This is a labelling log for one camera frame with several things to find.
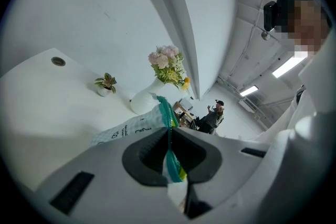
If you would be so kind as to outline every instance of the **smoke detector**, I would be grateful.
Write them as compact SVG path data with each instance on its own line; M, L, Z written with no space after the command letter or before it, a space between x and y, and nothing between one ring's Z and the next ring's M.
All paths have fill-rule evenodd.
M271 38L271 35L269 34L269 32L263 31L261 33L261 37L262 37L263 40L269 40Z

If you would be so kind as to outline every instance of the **black slot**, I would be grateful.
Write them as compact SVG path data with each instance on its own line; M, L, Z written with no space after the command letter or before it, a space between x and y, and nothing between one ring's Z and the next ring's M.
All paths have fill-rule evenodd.
M50 204L64 214L69 214L75 206L79 197L88 187L94 175L86 172L79 172L52 200Z
M248 148L248 147L243 148L240 152L253 155L259 158L264 158L266 155L266 151L254 150L253 148Z

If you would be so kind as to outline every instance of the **white vase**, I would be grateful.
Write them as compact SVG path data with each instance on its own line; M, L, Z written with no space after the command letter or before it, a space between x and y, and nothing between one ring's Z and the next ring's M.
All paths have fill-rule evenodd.
M98 86L97 92L99 95L105 97L107 96L112 90L105 89L104 87Z
M164 83L158 78L155 78L151 85L138 92L131 100L133 112L141 115L151 111L153 107L158 104L158 102L153 99L151 93L158 93L163 86Z

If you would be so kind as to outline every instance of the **person in black clothes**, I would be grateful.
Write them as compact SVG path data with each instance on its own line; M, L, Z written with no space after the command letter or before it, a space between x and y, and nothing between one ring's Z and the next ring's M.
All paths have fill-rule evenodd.
M208 115L198 122L198 126L200 126L198 130L203 133L210 133L214 128L217 128L224 119L223 111L223 101L217 101L216 108L212 110L208 105Z

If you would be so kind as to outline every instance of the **white pot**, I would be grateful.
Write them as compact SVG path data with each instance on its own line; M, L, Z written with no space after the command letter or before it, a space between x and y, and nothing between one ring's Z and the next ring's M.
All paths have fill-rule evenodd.
M158 104L151 95L151 93L158 93L158 91L164 86L164 83L155 78L153 83L146 89L138 92L131 101L131 108L134 113L141 115L145 114L153 109Z
M99 95L101 96L107 96L110 92L112 92L112 90L108 90L105 89L104 87L98 86L97 92L99 93Z

